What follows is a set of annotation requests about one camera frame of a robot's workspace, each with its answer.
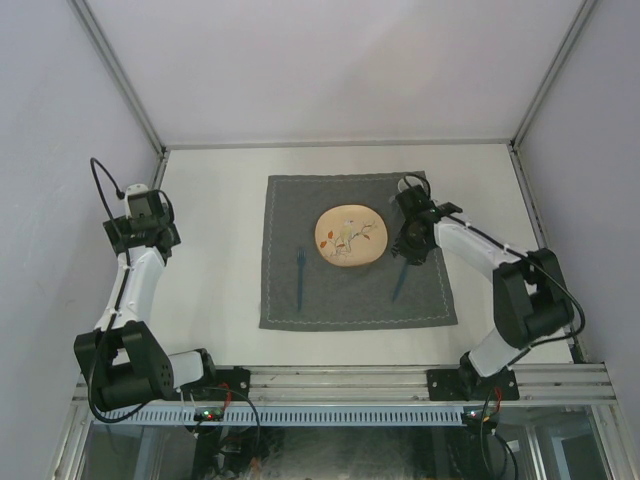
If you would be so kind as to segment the blue plastic spoon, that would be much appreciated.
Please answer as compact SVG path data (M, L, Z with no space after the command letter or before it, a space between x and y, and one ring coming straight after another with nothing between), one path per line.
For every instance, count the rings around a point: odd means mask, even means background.
M397 279L396 285L395 285L394 290L393 290L392 302L396 302L397 299L399 298L399 295L400 295L400 293L402 291L402 288L404 286L404 283L406 281L410 266L411 266L411 264L408 261L404 262L404 264L402 266L402 269L400 271L399 277Z

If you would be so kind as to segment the beige bird pattern plate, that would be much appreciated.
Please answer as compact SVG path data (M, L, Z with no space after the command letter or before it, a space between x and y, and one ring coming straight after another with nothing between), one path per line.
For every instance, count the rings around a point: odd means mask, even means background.
M371 264L387 251L389 234L380 214L357 204L339 205L318 218L315 245L331 265L350 268Z

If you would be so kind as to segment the blue plastic fork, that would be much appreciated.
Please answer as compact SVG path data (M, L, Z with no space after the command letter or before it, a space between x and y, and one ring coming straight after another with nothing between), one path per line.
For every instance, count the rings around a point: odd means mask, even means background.
M304 297L304 269L306 265L306 249L299 247L297 250L297 311L302 310Z

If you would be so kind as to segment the grey cloth placemat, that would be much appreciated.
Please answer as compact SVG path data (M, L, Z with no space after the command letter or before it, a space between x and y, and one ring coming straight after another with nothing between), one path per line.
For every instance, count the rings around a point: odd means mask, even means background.
M342 268L318 252L315 225L339 205L372 208L394 242L404 216L395 196L407 174L271 175L268 178L261 253L260 326L300 332L364 331L455 326L452 288L441 250L409 267L399 298L392 294L404 258L391 249L377 261ZM304 297L297 311L297 250L306 249Z

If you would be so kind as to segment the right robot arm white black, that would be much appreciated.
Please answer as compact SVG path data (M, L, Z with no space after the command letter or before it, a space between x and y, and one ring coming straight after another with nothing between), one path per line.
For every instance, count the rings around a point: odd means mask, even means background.
M568 339L564 328L584 311L568 291L557 256L547 248L521 252L462 219L462 210L436 204L429 182L407 174L395 197L404 223L391 252L407 267L424 264L432 251L448 250L492 285L494 327L458 367L426 373L432 401L517 400L513 365L532 349Z

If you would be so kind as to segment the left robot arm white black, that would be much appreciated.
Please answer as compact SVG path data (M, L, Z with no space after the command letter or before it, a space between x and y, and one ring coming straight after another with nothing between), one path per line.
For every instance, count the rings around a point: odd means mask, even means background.
M132 416L156 400L180 392L196 399L240 400L249 393L250 373L219 369L209 352L196 348L168 354L149 326L156 287L172 250L181 242L173 206L159 189L134 184L122 193L124 215L104 229L118 260L115 283L94 329L74 341L74 354L87 384L94 414Z

